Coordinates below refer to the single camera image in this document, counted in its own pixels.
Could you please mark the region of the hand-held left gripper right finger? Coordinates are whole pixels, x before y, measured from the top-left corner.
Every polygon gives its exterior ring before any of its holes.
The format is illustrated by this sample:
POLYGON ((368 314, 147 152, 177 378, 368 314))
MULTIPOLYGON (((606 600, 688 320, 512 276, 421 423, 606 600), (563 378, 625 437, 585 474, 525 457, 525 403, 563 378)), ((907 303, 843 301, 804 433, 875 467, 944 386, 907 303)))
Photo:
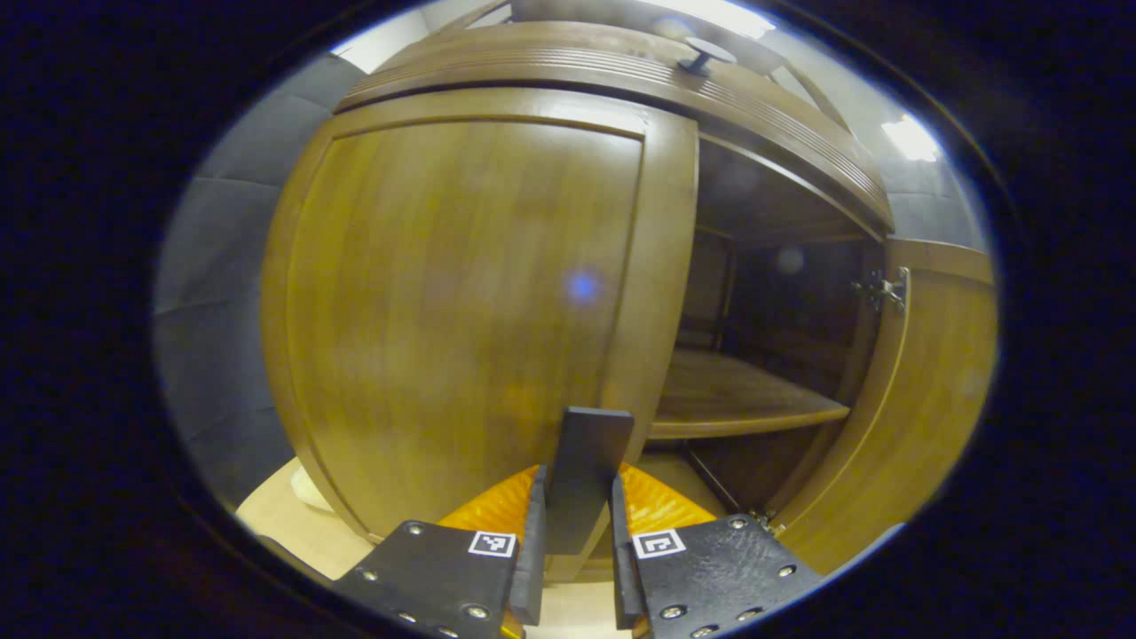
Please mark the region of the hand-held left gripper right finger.
POLYGON ((715 517, 627 464, 610 512, 613 623, 637 638, 728 638, 822 581, 751 515, 715 517))

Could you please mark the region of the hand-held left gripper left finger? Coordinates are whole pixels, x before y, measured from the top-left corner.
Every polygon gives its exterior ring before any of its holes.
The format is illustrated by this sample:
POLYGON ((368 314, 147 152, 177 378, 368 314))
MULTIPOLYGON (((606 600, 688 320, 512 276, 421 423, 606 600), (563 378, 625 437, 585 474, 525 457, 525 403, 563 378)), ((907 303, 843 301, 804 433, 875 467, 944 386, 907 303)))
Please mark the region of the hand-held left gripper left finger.
POLYGON ((534 465, 434 525, 406 518, 334 592, 431 638, 524 638, 542 619, 545 480, 534 465))

